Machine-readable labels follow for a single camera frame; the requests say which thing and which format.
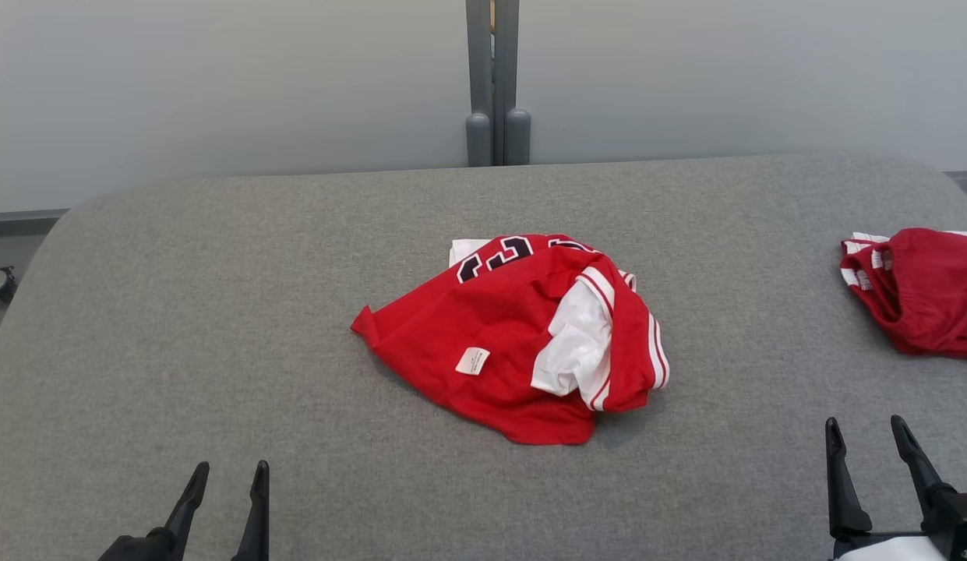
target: gray floor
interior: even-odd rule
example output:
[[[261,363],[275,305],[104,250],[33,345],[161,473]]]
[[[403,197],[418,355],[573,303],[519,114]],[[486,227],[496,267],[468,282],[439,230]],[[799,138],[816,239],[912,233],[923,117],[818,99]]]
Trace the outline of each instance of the gray floor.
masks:
[[[953,177],[967,192],[967,178]],[[28,226],[17,228],[12,233],[7,228],[0,228],[0,266],[14,266],[13,273],[23,278],[30,260],[37,248],[46,238],[46,233],[53,226],[53,221],[34,221]],[[0,323],[5,316],[8,306],[0,302]]]

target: white partition panel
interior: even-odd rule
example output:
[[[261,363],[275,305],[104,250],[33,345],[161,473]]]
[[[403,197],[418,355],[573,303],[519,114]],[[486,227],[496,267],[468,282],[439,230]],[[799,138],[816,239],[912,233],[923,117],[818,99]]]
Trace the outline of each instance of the white partition panel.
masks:
[[[464,166],[465,4],[0,0],[0,213],[171,178]]]
[[[967,170],[967,0],[521,0],[532,163],[870,150]]]

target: gray vertical frame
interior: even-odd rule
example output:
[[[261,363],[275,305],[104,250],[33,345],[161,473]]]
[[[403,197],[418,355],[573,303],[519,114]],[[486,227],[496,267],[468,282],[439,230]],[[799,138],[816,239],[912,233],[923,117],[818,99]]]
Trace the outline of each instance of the gray vertical frame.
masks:
[[[519,0],[494,0],[493,163],[528,164],[531,116],[517,106]]]
[[[466,0],[469,98],[466,152],[472,168],[493,165],[493,78],[490,57],[490,0]]]

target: clothing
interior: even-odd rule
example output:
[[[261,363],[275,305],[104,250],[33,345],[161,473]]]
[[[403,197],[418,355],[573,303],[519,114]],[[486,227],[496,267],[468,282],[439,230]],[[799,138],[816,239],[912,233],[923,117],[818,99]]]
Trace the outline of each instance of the clothing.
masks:
[[[967,358],[967,231],[844,239],[844,281],[897,349]]]
[[[436,404],[515,443],[580,444],[665,386],[635,276],[565,235],[506,235],[351,328]]]

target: gray cylindrical hinge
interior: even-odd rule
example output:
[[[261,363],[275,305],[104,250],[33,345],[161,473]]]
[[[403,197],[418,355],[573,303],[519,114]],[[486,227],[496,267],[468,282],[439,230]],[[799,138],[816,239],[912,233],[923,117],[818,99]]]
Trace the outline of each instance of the gray cylindrical hinge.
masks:
[[[532,116],[515,107],[504,121],[504,164],[525,166],[531,162]]]
[[[480,168],[491,164],[490,117],[482,113],[473,113],[466,117],[466,153],[469,156],[469,167]]]

